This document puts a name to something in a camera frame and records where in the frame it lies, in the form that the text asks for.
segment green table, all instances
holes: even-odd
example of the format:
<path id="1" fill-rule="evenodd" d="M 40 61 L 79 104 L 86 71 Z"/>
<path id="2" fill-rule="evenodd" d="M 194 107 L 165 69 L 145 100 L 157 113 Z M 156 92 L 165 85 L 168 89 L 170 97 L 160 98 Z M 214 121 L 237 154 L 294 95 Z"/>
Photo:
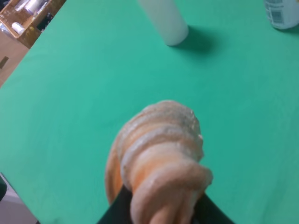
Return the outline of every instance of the green table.
<path id="1" fill-rule="evenodd" d="M 263 1 L 190 0 L 163 44 L 135 0 L 69 0 L 0 89 L 0 171 L 42 224 L 94 224 L 121 126 L 148 104 L 194 109 L 209 196 L 238 224 L 299 222 L 299 30 Z"/>

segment bottle label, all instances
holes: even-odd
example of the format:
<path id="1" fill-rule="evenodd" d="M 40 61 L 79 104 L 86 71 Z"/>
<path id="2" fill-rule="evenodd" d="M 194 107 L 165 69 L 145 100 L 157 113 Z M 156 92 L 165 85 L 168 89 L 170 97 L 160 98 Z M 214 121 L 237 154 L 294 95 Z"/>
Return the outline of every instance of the bottle label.
<path id="1" fill-rule="evenodd" d="M 278 29 L 299 24 L 299 0 L 264 0 L 268 19 Z"/>

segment floor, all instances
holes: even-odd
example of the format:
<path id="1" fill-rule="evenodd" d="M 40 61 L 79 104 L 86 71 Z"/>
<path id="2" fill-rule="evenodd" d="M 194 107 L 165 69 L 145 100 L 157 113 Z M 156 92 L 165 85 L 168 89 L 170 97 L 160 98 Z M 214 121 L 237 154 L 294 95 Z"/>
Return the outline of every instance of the floor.
<path id="1" fill-rule="evenodd" d="M 0 87 L 28 52 L 28 48 L 0 32 Z"/>

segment green surface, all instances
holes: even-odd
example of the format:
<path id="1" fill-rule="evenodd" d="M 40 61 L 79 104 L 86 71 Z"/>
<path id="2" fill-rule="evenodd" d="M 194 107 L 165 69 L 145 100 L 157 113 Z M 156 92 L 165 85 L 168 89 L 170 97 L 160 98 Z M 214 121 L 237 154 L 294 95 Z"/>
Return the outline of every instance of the green surface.
<path id="1" fill-rule="evenodd" d="M 0 171 L 42 224 L 93 224 L 121 126 L 148 104 L 192 108 L 238 224 L 299 223 L 299 29 L 263 1 L 178 1 L 190 36 L 163 44 L 133 1 L 69 0 L 0 89 Z"/>

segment twisted orange slime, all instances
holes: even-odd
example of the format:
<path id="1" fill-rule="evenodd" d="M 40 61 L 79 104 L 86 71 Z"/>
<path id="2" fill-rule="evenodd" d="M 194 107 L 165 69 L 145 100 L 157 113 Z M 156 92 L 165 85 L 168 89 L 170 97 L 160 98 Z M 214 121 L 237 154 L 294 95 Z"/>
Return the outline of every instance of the twisted orange slime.
<path id="1" fill-rule="evenodd" d="M 105 173 L 109 202 L 124 184 L 133 193 L 134 224 L 189 224 L 196 201 L 213 178 L 198 164 L 202 142 L 189 108 L 175 101 L 146 107 L 113 143 Z"/>

